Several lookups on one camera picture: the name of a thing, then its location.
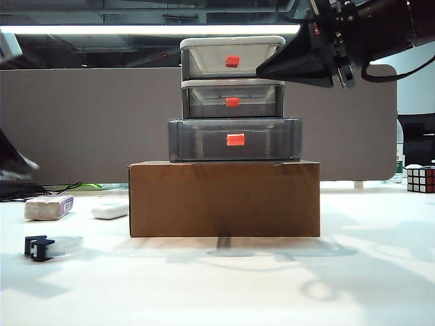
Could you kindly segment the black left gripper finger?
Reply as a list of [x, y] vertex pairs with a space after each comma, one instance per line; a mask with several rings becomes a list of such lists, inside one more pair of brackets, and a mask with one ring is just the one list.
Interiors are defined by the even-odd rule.
[[27, 180], [39, 170], [39, 165], [22, 155], [1, 130], [1, 180]]

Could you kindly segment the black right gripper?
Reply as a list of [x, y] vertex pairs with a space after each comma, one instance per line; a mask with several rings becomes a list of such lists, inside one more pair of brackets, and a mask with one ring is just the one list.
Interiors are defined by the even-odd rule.
[[256, 76], [322, 88], [355, 86], [356, 69], [366, 67], [362, 36], [364, 4], [359, 1], [310, 1], [312, 21], [277, 53], [256, 68]]

